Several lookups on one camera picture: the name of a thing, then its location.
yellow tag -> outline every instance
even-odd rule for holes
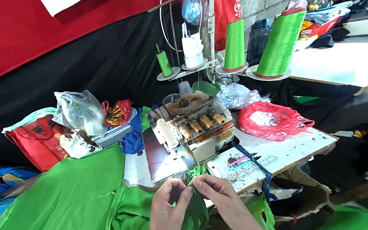
[[[234,128],[230,128],[227,131],[219,134],[217,136],[217,143],[220,143],[221,141],[223,141],[223,140],[229,138],[230,136],[232,136],[233,132],[234,132]]]

table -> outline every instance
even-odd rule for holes
[[[305,49],[293,53],[291,78],[368,90],[368,37],[353,37],[332,48]]]
[[[299,133],[289,136],[283,142],[274,142],[262,138],[257,138],[243,133],[235,128],[234,135],[240,140],[240,144],[250,153],[258,152],[256,156],[261,156],[258,160],[273,175],[282,173],[289,168],[307,161],[316,154],[326,154],[335,147],[336,137],[323,133],[317,129],[309,128],[311,133]],[[264,179],[262,172],[248,169],[245,173],[251,173],[248,181],[233,182],[233,186],[238,193],[248,190]],[[125,156],[125,168],[123,184],[126,186],[141,186],[147,190],[157,190],[158,185],[150,179],[146,154]]]
[[[240,145],[249,153],[260,156],[260,163],[273,175],[278,175],[299,163],[306,162],[316,154],[327,154],[335,147],[336,137],[321,132],[315,128],[308,129],[311,133],[299,133],[288,136],[282,142],[269,141],[254,137],[235,129],[234,134],[240,140]],[[251,164],[240,170],[228,168],[228,158],[240,158],[244,155],[235,148],[219,154],[212,160],[214,167],[220,172],[222,178],[228,179],[238,194],[247,191],[264,180],[265,174]]]

green fabric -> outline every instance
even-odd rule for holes
[[[187,184],[191,182],[191,180],[196,177],[197,175],[201,175],[205,173],[205,167],[197,163],[198,165],[195,166],[192,170],[188,170],[188,178]]]
[[[275,219],[269,205],[266,201],[265,195],[254,196],[254,198],[246,204],[248,210],[251,212],[256,221],[264,230],[275,230]]]
[[[148,229],[154,192],[121,185],[124,157],[114,144],[86,158],[65,158],[14,200],[0,216],[0,230]],[[195,192],[182,229],[207,223]]]
[[[294,96],[295,100],[301,104],[318,99],[318,97]]]
[[[336,206],[332,218],[319,230],[368,230],[368,212],[350,206]]]
[[[110,230],[148,229],[153,195],[154,192],[144,191],[140,187],[120,186],[112,204],[112,207],[115,207],[115,213],[109,213],[109,217],[114,216]],[[207,229],[208,221],[205,202],[194,188],[181,229]]]
[[[5,210],[0,230],[108,229],[124,156],[114,144],[86,158],[63,159]]]
[[[10,127],[3,128],[2,133],[6,133],[6,132],[12,131],[12,130],[18,128],[18,127],[21,127],[21,126],[27,125],[29,123],[35,122],[36,119],[43,118],[46,115],[55,115],[55,114],[56,114],[56,108],[54,108],[54,107],[42,108],[40,110],[32,112],[31,114],[29,114],[28,116],[23,118],[20,122],[14,124],[14,125],[11,125]]]
[[[150,112],[151,108],[143,106],[143,111],[141,112],[141,132],[150,128],[150,122],[147,119],[147,112]]]
[[[218,84],[214,84],[211,82],[206,81],[196,81],[194,82],[193,86],[191,87],[191,90],[194,91],[201,91],[207,94],[208,96],[215,97],[220,91],[220,86]]]

concrete block wall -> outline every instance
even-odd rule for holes
[[[244,19],[245,51],[248,48],[248,38],[251,26],[255,21],[264,18],[274,18],[281,13],[289,3],[289,0],[240,0],[242,16]]]

red tote bag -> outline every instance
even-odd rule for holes
[[[48,171],[69,156],[59,143],[59,138],[63,134],[62,125],[52,121],[52,117],[46,115],[35,122],[5,133],[5,136],[42,172]]]

